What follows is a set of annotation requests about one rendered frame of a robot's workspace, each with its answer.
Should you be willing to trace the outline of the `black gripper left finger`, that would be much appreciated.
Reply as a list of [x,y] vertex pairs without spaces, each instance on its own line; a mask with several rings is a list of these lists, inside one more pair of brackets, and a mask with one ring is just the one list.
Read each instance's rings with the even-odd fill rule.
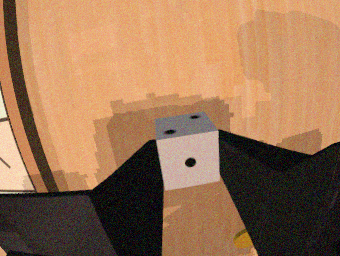
[[0,246],[54,256],[162,256],[163,181],[157,139],[96,188],[1,193]]

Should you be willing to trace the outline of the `square ring of board game squares with arrows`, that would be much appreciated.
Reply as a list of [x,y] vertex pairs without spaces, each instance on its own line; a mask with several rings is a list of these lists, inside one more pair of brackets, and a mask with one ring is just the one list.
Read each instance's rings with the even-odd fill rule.
[[4,101],[16,143],[37,193],[56,193],[60,190],[46,161],[29,104],[16,20],[16,0],[0,0],[0,83]]

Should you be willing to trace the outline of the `white die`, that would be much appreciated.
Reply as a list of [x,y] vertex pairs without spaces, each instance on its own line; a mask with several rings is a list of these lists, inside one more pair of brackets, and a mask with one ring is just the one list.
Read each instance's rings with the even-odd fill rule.
[[155,119],[165,189],[220,181],[219,129],[205,112]]

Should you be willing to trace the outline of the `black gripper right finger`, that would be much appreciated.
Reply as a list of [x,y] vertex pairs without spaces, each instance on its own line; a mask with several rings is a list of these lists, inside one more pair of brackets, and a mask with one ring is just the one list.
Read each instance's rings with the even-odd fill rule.
[[309,256],[340,190],[340,141],[313,155],[219,129],[219,173],[259,256]]

